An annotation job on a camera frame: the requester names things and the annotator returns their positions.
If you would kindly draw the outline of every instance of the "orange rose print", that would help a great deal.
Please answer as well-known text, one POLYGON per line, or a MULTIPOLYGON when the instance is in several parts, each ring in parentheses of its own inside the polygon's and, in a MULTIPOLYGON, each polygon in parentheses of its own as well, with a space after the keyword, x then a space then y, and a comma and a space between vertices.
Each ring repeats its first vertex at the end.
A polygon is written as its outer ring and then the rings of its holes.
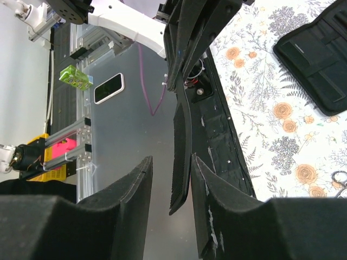
POLYGON ((304 120, 306 124, 312 124, 314 122, 314 118, 312 116, 306 116, 304 120))
POLYGON ((309 134, 305 135, 305 139, 307 141, 310 141, 312 139, 312 137, 314 136, 314 133, 313 132, 310 132, 309 134))
POLYGON ((292 120, 286 120, 283 122, 283 130, 287 133, 294 133, 297 129, 297 124, 292 120))
POLYGON ((256 56, 257 56, 257 53, 255 51, 251 52, 248 54, 248 56, 251 58, 251 59, 254 59, 256 56))
POLYGON ((232 47, 227 50, 226 57, 228 60, 233 60, 240 54, 240 49, 238 47, 232 47))
POLYGON ((310 197, 313 198, 324 198, 326 197, 326 192, 318 186, 311 186, 309 189, 310 197))
POLYGON ((292 107, 288 103, 279 103, 273 108, 273 114, 278 119, 289 118, 292 113, 292 107))
POLYGON ((322 120, 325 120, 327 123, 331 123, 331 122, 337 122, 339 116, 336 116, 336 115, 333 115, 327 119, 322 119, 322 120))
POLYGON ((235 60, 234 66, 235 66, 236 69, 240 69, 244 65, 245 65, 245 61, 244 60, 241 60, 241 59, 235 60))
POLYGON ((302 184, 311 184, 317 180, 317 173, 311 165, 301 164, 295 169, 295 177, 302 184))

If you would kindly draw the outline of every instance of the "green plastic block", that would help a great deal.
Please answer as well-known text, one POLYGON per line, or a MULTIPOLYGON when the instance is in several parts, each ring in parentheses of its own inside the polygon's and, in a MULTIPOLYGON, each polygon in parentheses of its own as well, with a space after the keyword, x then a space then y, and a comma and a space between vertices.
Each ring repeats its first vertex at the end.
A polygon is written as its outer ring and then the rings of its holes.
POLYGON ((72 65, 60 72, 59 80, 81 90, 86 90, 93 85, 92 76, 84 74, 72 65))

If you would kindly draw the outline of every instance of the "black case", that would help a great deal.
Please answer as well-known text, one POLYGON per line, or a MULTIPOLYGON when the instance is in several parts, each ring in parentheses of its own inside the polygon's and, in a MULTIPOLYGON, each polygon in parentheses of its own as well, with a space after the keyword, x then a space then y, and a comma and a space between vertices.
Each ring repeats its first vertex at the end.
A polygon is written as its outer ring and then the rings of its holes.
POLYGON ((324 114, 347 110, 347 0, 283 36, 273 50, 324 114))

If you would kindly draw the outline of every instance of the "yellow plastic part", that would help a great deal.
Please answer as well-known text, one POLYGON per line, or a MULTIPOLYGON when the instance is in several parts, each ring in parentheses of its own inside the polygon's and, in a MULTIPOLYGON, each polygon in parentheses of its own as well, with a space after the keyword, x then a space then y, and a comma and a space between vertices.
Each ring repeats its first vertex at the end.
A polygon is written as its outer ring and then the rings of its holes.
MULTIPOLYGON (((38 137, 32 139, 29 143, 39 139, 39 138, 48 138, 48 134, 41 134, 38 137)), ((44 161, 49 161, 52 159, 52 147, 47 148, 44 150, 44 161)), ((35 178, 30 179, 29 181, 49 181, 49 180, 59 180, 59 181, 64 181, 66 180, 66 165, 61 166, 58 169, 54 169, 50 172, 46 172, 42 175, 39 175, 35 178)))

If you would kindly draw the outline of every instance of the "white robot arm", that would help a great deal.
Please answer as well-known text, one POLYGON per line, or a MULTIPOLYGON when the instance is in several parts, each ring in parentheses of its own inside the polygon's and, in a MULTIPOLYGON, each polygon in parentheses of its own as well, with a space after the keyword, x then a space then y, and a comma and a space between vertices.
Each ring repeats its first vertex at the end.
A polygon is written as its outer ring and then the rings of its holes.
MULTIPOLYGON (((29 39, 32 41, 50 29, 61 18, 76 24, 84 22, 81 17, 76 15, 78 9, 69 1, 48 2, 56 12, 49 20, 47 20, 47 15, 51 10, 45 3, 37 8, 20 0, 2 0, 2 4, 14 11, 17 18, 30 26, 29 39)), ((93 0, 92 6, 93 11, 87 14, 88 24, 113 30, 149 47, 160 57, 165 58, 164 23, 151 19, 120 1, 93 0)))
POLYGON ((105 27, 139 42, 165 58, 165 24, 121 3, 120 1, 94 0, 94 12, 89 13, 88 23, 105 27))

